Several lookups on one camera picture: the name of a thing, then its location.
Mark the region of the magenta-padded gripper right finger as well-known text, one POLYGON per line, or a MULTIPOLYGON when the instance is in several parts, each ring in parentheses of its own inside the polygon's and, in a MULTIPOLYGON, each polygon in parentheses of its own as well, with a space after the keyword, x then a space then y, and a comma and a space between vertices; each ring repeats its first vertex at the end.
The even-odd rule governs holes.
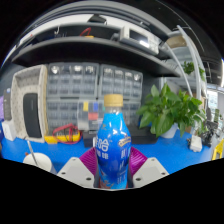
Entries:
POLYGON ((147 158, 138 149, 132 147, 129 157, 128 187, 139 188, 168 175, 168 171, 155 158, 147 158))

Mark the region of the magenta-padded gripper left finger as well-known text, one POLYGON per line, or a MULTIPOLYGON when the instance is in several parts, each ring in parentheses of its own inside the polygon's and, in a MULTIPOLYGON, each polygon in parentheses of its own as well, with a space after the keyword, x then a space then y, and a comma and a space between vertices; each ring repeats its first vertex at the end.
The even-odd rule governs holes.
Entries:
POLYGON ((92 147, 80 157, 71 157, 58 176, 82 187, 97 187, 99 173, 96 149, 92 147))

